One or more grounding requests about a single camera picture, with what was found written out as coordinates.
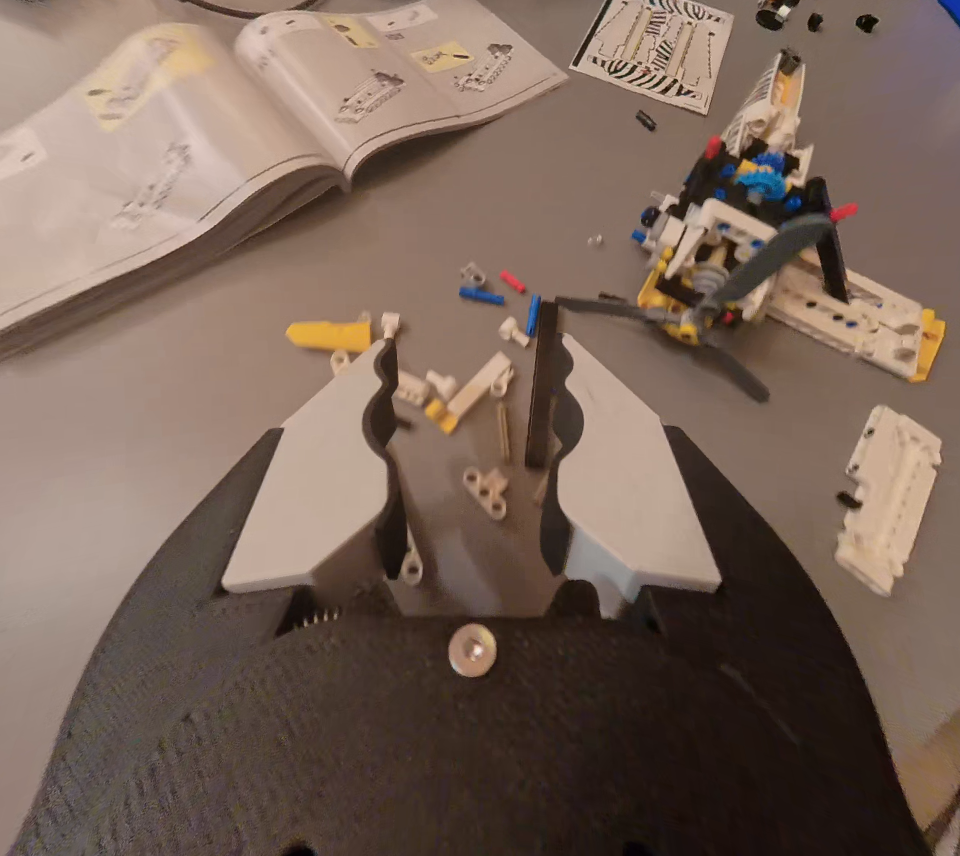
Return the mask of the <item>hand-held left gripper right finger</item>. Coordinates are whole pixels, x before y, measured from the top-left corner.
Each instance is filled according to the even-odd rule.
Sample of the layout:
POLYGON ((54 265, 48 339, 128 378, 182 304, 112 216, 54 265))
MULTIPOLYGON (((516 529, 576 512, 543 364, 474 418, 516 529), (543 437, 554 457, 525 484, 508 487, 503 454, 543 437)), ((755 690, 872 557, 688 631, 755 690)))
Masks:
POLYGON ((616 620, 650 587, 713 595, 722 584, 662 419, 571 334, 555 347, 553 458, 540 549, 616 620))

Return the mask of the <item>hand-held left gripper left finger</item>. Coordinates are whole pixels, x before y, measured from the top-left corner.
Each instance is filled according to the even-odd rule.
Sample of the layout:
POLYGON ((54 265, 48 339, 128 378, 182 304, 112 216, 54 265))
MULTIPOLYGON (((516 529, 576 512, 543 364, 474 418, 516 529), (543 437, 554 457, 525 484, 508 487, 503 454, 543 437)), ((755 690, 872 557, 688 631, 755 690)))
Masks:
POLYGON ((408 525, 398 466, 395 341, 377 340, 289 416, 222 573, 230 594, 316 594, 398 580, 408 525))

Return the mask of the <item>black lego beam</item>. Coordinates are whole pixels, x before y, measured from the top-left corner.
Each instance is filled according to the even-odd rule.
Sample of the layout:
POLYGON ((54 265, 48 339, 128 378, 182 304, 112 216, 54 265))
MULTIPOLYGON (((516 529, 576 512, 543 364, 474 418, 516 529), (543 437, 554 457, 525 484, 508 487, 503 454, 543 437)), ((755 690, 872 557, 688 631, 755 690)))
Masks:
POLYGON ((559 308, 556 303, 551 300, 541 302, 537 318, 534 371, 524 449, 524 466, 528 469, 544 469, 548 460, 554 392, 554 350, 558 326, 559 308))

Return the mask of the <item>white triangular lego piece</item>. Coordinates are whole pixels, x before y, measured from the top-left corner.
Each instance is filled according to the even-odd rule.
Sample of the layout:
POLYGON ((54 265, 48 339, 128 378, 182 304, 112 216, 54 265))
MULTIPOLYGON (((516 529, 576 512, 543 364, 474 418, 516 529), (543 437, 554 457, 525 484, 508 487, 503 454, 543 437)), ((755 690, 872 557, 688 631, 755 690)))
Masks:
POLYGON ((498 467, 483 472, 468 466, 462 473, 462 485, 477 505, 494 522, 500 523, 507 516, 506 490, 509 478, 498 467))

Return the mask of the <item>yellow lego panel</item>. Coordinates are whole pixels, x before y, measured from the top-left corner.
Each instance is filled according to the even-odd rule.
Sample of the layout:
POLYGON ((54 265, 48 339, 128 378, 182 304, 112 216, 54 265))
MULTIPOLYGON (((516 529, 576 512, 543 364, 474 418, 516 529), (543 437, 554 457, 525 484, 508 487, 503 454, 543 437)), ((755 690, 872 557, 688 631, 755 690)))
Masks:
POLYGON ((295 347, 330 353, 361 354, 373 343, 371 322, 302 321, 290 324, 285 337, 295 347))

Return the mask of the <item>white lego beam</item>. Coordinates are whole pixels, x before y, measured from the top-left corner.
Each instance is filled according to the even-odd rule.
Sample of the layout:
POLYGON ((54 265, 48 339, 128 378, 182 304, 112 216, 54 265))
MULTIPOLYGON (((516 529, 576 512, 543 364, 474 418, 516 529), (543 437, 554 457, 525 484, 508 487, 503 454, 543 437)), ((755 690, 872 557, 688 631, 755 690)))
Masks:
POLYGON ((502 351, 496 352, 473 377, 452 396, 446 411, 454 424, 459 424, 486 396, 501 399, 514 376, 512 360, 502 351))

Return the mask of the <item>white lego panel assembly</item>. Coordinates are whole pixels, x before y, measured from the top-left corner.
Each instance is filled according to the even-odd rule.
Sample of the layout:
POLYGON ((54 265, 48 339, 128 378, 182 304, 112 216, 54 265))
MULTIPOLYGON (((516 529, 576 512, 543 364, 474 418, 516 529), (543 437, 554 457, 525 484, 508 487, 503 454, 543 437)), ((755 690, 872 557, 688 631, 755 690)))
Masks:
POLYGON ((939 436, 889 406, 874 406, 846 466, 863 503, 846 509, 834 561, 889 598, 905 573, 942 463, 939 436))

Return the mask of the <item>lego airplane model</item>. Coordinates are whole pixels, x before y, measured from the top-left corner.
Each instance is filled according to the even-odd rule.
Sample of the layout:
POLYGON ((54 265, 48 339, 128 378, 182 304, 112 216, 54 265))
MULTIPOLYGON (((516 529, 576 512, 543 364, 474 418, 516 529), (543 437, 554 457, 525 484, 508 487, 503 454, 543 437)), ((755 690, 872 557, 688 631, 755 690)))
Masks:
POLYGON ((643 211, 633 238, 647 254, 632 301, 561 296, 558 307, 640 322, 707 355, 756 402, 765 384, 722 334, 765 319, 909 383, 927 382, 946 334, 934 310, 851 272, 835 206, 798 145, 807 64, 781 49, 726 129, 710 138, 678 194, 643 211))

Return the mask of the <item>open instruction booklet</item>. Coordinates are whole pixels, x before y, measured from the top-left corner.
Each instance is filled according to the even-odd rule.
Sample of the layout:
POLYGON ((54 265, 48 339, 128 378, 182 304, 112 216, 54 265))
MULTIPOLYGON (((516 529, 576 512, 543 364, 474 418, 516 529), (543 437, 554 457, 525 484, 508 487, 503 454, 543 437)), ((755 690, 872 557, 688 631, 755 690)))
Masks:
POLYGON ((2 360, 193 274, 375 154, 567 74, 478 0, 139 29, 2 133, 2 360))

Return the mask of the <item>zebra striped sticker sheet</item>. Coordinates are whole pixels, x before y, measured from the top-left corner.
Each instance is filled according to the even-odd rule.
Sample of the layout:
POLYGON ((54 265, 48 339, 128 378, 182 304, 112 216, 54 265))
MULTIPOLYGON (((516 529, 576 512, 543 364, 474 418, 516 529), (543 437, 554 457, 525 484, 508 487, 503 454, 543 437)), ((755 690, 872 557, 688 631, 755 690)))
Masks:
POLYGON ((604 0, 569 69, 706 117, 734 24, 697 0, 604 0))

